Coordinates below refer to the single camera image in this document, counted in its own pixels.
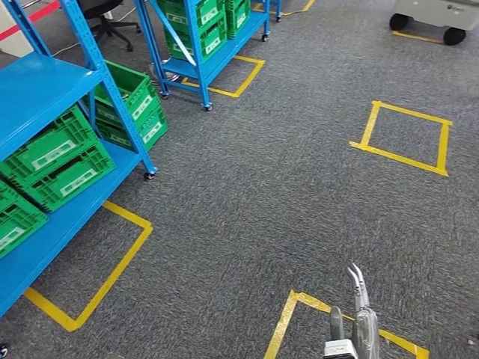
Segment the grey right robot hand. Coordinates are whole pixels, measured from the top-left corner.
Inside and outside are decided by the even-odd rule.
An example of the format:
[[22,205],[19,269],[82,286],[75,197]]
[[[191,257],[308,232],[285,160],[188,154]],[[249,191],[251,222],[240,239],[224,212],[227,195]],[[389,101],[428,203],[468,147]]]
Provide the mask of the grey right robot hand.
[[330,310],[331,339],[325,342],[324,358],[379,358],[379,332],[376,313],[370,306],[361,270],[352,263],[348,268],[353,282],[355,314],[351,338],[345,336],[344,316],[338,306]]

